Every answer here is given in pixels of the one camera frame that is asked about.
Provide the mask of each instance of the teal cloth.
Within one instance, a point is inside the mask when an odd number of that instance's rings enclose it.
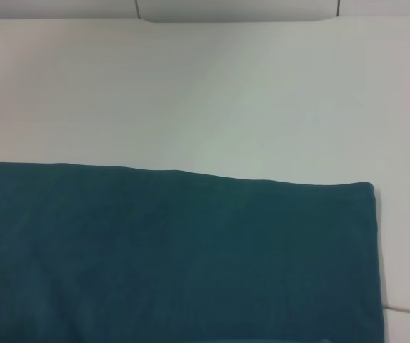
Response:
[[[0,342],[383,343],[374,188],[0,163]]]
[[[279,340],[272,340],[272,339],[243,339],[243,340],[235,340],[232,339],[230,341],[206,341],[206,342],[189,342],[189,343],[301,343],[301,342],[293,342],[293,341],[279,341]],[[310,343],[331,343],[325,339],[321,340],[320,342],[310,342]]]

